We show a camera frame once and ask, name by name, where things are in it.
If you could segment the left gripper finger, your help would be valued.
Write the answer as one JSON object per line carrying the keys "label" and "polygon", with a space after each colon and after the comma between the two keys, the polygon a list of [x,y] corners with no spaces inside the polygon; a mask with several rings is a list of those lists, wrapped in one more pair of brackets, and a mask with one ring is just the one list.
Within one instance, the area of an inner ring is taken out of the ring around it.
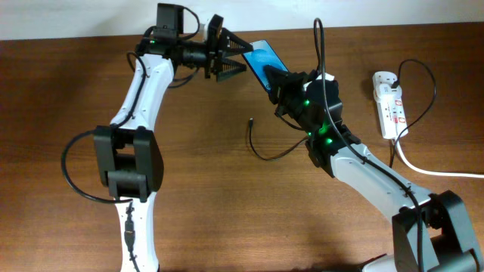
{"label": "left gripper finger", "polygon": [[253,46],[226,28],[221,31],[221,55],[231,57],[253,51]]}
{"label": "left gripper finger", "polygon": [[220,60],[216,63],[216,81],[222,82],[236,76],[239,73],[245,72],[247,66],[235,60]]}

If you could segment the blue screen Galaxy smartphone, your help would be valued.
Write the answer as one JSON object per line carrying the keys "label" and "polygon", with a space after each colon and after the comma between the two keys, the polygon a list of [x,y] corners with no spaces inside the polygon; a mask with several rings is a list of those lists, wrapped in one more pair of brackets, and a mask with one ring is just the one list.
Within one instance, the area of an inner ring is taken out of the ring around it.
{"label": "blue screen Galaxy smartphone", "polygon": [[259,40],[251,42],[250,44],[253,46],[253,50],[243,53],[242,57],[264,90],[269,94],[271,92],[271,85],[264,72],[264,67],[272,66],[284,72],[287,72],[288,69],[266,40]]}

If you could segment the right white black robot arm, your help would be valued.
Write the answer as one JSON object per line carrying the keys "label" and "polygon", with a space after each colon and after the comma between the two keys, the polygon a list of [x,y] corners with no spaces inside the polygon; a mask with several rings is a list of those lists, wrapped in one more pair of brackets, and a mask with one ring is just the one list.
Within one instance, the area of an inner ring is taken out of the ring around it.
{"label": "right white black robot arm", "polygon": [[277,113],[293,118],[308,137],[315,166],[348,184],[392,225],[394,252],[365,262],[360,271],[481,271],[483,255],[463,200],[433,193],[375,157],[343,124],[337,81],[315,72],[290,73],[266,65]]}

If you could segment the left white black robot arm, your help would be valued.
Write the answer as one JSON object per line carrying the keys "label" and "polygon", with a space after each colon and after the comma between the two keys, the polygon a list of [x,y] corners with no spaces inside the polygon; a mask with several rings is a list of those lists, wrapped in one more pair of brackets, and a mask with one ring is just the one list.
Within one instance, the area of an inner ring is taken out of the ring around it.
{"label": "left white black robot arm", "polygon": [[154,203],[164,173],[154,129],[164,94],[178,66],[198,70],[217,81],[245,71],[234,55],[253,46],[224,28],[214,15],[203,40],[184,36],[180,19],[148,28],[135,48],[134,76],[123,105],[108,126],[94,132],[101,183],[118,212],[123,271],[158,271],[154,242]]}

